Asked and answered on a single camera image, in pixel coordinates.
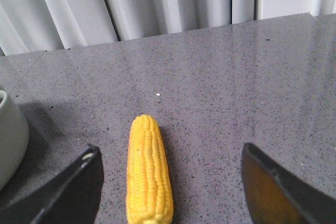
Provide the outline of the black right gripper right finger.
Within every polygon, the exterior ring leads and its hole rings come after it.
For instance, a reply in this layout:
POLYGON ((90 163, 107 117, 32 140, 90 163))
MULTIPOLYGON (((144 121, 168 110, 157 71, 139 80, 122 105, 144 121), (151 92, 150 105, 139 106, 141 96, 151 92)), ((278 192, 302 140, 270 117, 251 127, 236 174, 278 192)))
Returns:
POLYGON ((241 157, 245 199, 253 223, 335 223, 335 199, 284 169, 253 143, 241 157))

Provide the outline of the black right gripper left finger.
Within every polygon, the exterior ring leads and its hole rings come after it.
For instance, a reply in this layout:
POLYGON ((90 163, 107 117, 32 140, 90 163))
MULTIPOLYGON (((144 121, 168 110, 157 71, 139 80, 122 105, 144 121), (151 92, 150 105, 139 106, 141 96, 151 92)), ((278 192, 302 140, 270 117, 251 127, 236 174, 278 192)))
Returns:
POLYGON ((89 148, 65 170, 1 210, 1 223, 94 223, 101 199, 103 164, 89 148))

